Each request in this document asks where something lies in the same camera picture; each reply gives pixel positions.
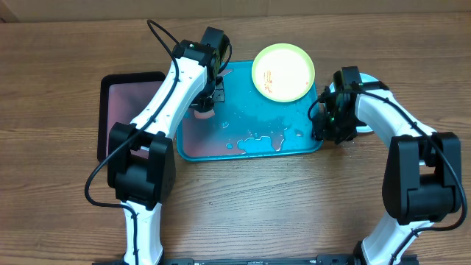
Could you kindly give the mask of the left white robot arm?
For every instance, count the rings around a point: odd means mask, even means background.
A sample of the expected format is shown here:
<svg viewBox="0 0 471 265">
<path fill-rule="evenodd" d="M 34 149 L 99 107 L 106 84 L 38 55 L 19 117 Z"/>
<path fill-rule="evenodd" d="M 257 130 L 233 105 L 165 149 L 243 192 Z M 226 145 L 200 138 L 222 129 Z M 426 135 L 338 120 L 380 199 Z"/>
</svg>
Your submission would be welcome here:
<svg viewBox="0 0 471 265">
<path fill-rule="evenodd" d="M 108 136 L 107 183 L 124 210 L 127 250 L 123 264 L 159 264 L 160 211 L 176 177 L 173 138 L 187 109 L 209 113 L 220 73 L 231 53 L 225 33 L 208 27 L 198 42 L 182 40 L 148 105 L 129 124 L 116 122 Z"/>
</svg>

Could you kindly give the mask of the teal serving tray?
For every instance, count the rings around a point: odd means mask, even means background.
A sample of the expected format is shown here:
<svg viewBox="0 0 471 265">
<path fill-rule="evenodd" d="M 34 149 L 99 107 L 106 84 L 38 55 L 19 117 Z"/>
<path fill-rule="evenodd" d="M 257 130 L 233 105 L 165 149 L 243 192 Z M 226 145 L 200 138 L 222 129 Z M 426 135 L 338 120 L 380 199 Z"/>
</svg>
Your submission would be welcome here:
<svg viewBox="0 0 471 265">
<path fill-rule="evenodd" d="M 198 119 L 188 110 L 176 134 L 177 151 L 189 161 L 230 160 L 317 151 L 307 117 L 316 87 L 295 102 L 274 102 L 254 86 L 251 61 L 231 62 L 223 74 L 225 100 L 215 115 Z"/>
</svg>

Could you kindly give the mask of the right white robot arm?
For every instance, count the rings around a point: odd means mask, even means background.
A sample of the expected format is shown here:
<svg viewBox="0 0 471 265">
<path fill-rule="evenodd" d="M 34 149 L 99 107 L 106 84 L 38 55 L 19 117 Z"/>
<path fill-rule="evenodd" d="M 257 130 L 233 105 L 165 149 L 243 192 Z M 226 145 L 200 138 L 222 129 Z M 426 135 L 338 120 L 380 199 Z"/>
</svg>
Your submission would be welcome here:
<svg viewBox="0 0 471 265">
<path fill-rule="evenodd" d="M 414 118 L 386 84 L 363 81 L 355 66 L 337 71 L 312 105 L 323 106 L 308 113 L 313 139 L 340 144 L 353 140 L 359 127 L 369 127 L 389 150 L 382 219 L 353 253 L 318 255 L 317 264 L 418 264 L 405 251 L 421 233 L 463 225 L 468 206 L 456 134 L 437 132 Z"/>
</svg>

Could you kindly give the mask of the green and pink sponge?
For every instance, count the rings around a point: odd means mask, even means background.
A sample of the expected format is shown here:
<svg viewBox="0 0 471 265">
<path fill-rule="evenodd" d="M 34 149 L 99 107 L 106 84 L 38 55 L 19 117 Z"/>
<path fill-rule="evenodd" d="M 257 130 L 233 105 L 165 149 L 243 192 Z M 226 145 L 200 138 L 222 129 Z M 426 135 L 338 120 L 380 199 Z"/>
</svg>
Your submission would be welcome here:
<svg viewBox="0 0 471 265">
<path fill-rule="evenodd" d="M 194 111 L 194 116 L 196 119 L 209 119 L 215 115 L 214 110 L 209 110 L 207 112 Z"/>
</svg>

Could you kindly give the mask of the light blue plate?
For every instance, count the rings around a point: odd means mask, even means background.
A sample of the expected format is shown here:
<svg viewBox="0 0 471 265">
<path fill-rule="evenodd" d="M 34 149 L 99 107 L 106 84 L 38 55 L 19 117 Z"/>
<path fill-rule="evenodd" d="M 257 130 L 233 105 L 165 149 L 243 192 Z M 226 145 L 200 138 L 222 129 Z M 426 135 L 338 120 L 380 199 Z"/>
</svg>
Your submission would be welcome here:
<svg viewBox="0 0 471 265">
<path fill-rule="evenodd" d="M 362 73 L 362 72 L 360 73 L 360 77 L 361 77 L 362 82 L 376 82 L 377 81 L 377 79 L 375 77 L 373 77 L 371 75 L 368 75 L 368 74 L 365 74 L 365 73 Z M 330 92 L 335 91 L 333 83 L 331 83 L 329 85 L 329 90 L 330 90 Z M 372 132 L 372 128 L 368 125 L 357 126 L 356 129 L 357 129 L 358 133 L 370 133 L 370 132 Z"/>
</svg>

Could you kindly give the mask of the yellow plate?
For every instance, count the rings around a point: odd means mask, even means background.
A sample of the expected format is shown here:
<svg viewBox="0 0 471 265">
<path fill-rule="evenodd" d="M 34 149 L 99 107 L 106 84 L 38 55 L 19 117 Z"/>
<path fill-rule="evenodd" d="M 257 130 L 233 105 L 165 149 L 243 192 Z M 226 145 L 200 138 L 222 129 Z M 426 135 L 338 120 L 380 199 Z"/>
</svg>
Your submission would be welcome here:
<svg viewBox="0 0 471 265">
<path fill-rule="evenodd" d="M 276 43 L 257 54 L 251 75 L 260 94 L 273 102 L 287 103 L 309 92 L 316 70 L 305 50 L 290 43 Z"/>
</svg>

